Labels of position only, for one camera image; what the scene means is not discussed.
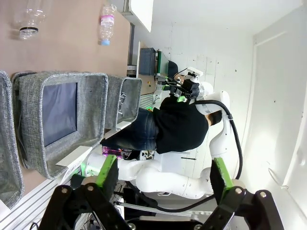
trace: wooden table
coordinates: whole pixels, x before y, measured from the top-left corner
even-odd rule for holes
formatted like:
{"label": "wooden table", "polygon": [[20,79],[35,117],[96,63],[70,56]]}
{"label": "wooden table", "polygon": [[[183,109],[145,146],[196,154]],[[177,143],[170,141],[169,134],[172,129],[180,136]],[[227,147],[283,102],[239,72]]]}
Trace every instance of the wooden table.
{"label": "wooden table", "polygon": [[[25,70],[71,70],[126,76],[130,23],[115,15],[110,46],[98,45],[101,0],[54,0],[35,38],[18,39],[12,0],[0,1],[0,69],[9,75]],[[45,181],[36,170],[22,168],[24,194]]]}

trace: plastic bottle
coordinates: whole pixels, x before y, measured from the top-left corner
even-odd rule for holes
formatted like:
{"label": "plastic bottle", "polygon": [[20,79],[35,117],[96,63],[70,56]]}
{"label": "plastic bottle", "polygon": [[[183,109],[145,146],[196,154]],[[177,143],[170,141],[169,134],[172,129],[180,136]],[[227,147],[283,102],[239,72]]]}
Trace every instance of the plastic bottle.
{"label": "plastic bottle", "polygon": [[116,6],[108,2],[103,4],[100,11],[100,24],[98,28],[99,44],[110,45],[110,38],[113,36],[114,13]]}
{"label": "plastic bottle", "polygon": [[16,0],[15,23],[19,37],[28,39],[38,33],[38,25],[51,10],[53,0]]}

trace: black cable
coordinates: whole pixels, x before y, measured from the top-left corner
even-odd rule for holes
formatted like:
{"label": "black cable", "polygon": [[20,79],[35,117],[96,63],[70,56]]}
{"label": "black cable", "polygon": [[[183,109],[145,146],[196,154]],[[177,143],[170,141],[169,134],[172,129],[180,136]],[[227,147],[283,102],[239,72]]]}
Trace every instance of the black cable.
{"label": "black cable", "polygon": [[114,195],[118,195],[118,196],[121,196],[121,197],[124,197],[124,193],[120,193],[120,192],[113,192]]}
{"label": "black cable", "polygon": [[178,72],[178,73],[175,73],[173,78],[175,79],[175,76],[176,76],[177,74],[180,74],[181,72],[183,72],[183,71],[185,71],[185,70],[187,70],[187,69],[188,69],[188,68],[185,68],[184,70],[182,70],[182,71],[180,71],[180,72]]}
{"label": "black cable", "polygon": [[238,149],[238,154],[239,154],[239,169],[238,169],[238,173],[236,175],[236,179],[238,180],[241,176],[241,173],[242,173],[243,155],[242,155],[242,149],[241,149],[241,145],[240,145],[238,132],[236,130],[236,125],[233,121],[233,118],[232,118],[232,115],[231,115],[229,109],[222,102],[216,101],[216,100],[196,101],[194,104],[216,104],[216,105],[220,106],[221,108],[223,108],[225,110],[226,114],[228,115],[229,122],[230,122],[232,129],[233,129],[235,140],[236,140],[236,148]]}
{"label": "black cable", "polygon": [[122,184],[117,184],[117,185],[120,185],[120,189],[117,189],[116,192],[113,191],[113,195],[112,195],[112,197],[111,197],[111,200],[115,197],[115,195],[117,195],[117,194],[116,194],[117,192],[120,192],[120,191],[121,191],[121,189],[122,189],[122,187],[123,187]]}
{"label": "black cable", "polygon": [[34,226],[36,226],[37,229],[38,229],[38,224],[36,224],[35,222],[33,222],[33,223],[31,224],[30,230],[32,230],[32,229],[34,228]]}
{"label": "black cable", "polygon": [[180,89],[181,91],[183,91],[183,92],[187,92],[184,88],[182,88],[181,86],[177,86],[176,84],[171,84],[171,83],[173,83],[172,81],[170,81],[170,82],[165,82],[167,85],[169,85],[169,86],[175,86],[177,89]]}
{"label": "black cable", "polygon": [[156,98],[156,99],[153,101],[153,104],[155,104],[155,102],[156,102],[157,100],[159,100],[159,99],[160,99],[160,97]]}
{"label": "black cable", "polygon": [[[236,126],[235,123],[233,121],[232,115],[229,111],[229,109],[220,101],[216,101],[216,100],[204,100],[204,101],[196,101],[194,104],[216,104],[218,106],[220,106],[221,108],[223,108],[226,112],[226,114],[228,115],[229,118],[229,122],[230,125],[233,129],[234,132],[234,136],[235,136],[235,140],[236,140],[236,147],[238,149],[238,154],[239,154],[239,169],[238,169],[238,173],[236,175],[236,179],[238,180],[241,176],[242,173],[242,168],[243,168],[243,156],[242,156],[242,149],[241,149],[241,145],[240,145],[240,140],[238,137],[238,132],[236,130]],[[209,200],[212,200],[214,198],[214,194],[204,198],[201,201],[198,201],[190,206],[184,207],[184,208],[179,208],[179,209],[168,209],[168,208],[163,208],[163,207],[159,207],[157,204],[155,204],[153,201],[151,201],[151,199],[149,199],[148,197],[146,197],[144,194],[142,194],[138,188],[136,188],[133,184],[131,184],[131,182],[126,181],[126,184],[137,194],[139,195],[139,197],[145,201],[147,204],[149,204],[151,207],[156,208],[160,211],[163,212],[170,212],[170,213],[177,213],[177,212],[184,212],[184,211],[188,211],[194,207],[197,207],[203,203],[206,203]]]}
{"label": "black cable", "polygon": [[126,152],[126,153],[132,153],[132,151],[125,151],[123,149],[120,149],[122,152]]}
{"label": "black cable", "polygon": [[179,208],[179,209],[168,209],[168,208],[163,208],[163,207],[159,207],[156,203],[154,203],[151,199],[149,199],[148,197],[146,197],[143,193],[140,193],[139,189],[137,187],[135,187],[133,184],[131,184],[130,181],[126,181],[126,184],[143,200],[145,201],[147,204],[150,205],[150,207],[156,208],[160,211],[163,212],[170,212],[170,213],[177,213],[177,212],[185,212],[188,211],[194,207],[197,207],[203,203],[206,203],[209,200],[212,200],[214,198],[214,195],[211,195],[209,197],[204,198],[201,201],[196,202],[195,204],[192,204],[190,206],[187,207],[183,207],[183,208]]}
{"label": "black cable", "polygon": [[88,214],[87,221],[83,224],[84,229],[87,229],[87,227],[85,227],[85,225],[91,220],[90,215],[91,215],[91,213]]}

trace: person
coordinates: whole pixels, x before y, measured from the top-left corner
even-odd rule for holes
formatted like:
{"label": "person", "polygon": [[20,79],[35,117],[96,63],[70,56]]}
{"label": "person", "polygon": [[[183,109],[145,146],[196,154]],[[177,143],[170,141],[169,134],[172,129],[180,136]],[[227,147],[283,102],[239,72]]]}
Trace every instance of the person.
{"label": "person", "polygon": [[222,111],[201,114],[194,104],[165,98],[153,112],[139,108],[132,124],[101,144],[113,149],[156,150],[157,153],[183,152],[197,148],[208,128],[222,120]]}

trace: black t-shirt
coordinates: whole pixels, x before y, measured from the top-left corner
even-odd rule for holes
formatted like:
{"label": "black t-shirt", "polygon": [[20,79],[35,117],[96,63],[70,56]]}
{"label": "black t-shirt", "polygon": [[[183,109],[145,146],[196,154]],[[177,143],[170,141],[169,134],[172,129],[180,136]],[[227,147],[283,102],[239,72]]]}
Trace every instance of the black t-shirt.
{"label": "black t-shirt", "polygon": [[174,96],[163,100],[160,109],[153,109],[156,125],[157,152],[183,152],[202,144],[209,125],[194,104],[177,102]]}

